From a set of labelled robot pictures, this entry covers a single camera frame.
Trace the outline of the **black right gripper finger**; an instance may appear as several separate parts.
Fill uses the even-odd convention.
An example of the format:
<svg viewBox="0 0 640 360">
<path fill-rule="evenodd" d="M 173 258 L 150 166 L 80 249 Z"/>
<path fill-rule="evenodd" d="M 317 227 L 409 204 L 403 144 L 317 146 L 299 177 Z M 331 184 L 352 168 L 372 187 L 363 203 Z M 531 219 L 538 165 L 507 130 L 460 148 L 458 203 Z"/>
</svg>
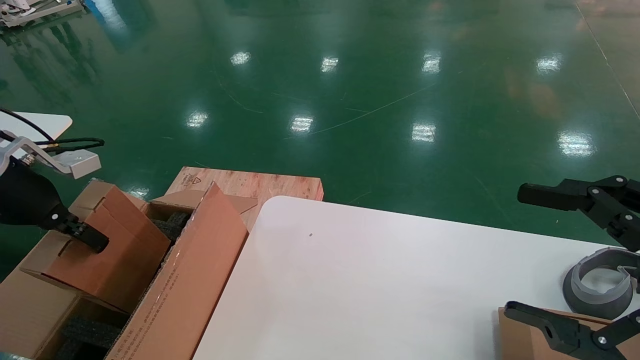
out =
<svg viewBox="0 0 640 360">
<path fill-rule="evenodd" d="M 503 358 L 638 360 L 639 311 L 610 321 L 508 301 L 503 307 Z"/>
<path fill-rule="evenodd" d="M 565 178 L 557 186 L 523 183 L 518 202 L 560 211 L 579 211 L 620 246 L 640 250 L 640 183 L 613 175 L 597 181 Z"/>
</svg>

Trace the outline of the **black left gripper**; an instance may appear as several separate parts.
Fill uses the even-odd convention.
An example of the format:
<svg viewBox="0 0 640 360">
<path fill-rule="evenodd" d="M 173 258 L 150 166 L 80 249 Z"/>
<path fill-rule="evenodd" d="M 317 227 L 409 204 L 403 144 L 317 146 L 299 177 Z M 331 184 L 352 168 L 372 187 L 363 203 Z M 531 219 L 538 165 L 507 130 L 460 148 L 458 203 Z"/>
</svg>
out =
<svg viewBox="0 0 640 360">
<path fill-rule="evenodd" d="M 57 230 L 102 253 L 109 237 L 76 215 L 70 215 L 54 184 L 15 157 L 0 177 L 0 222 Z"/>
</svg>

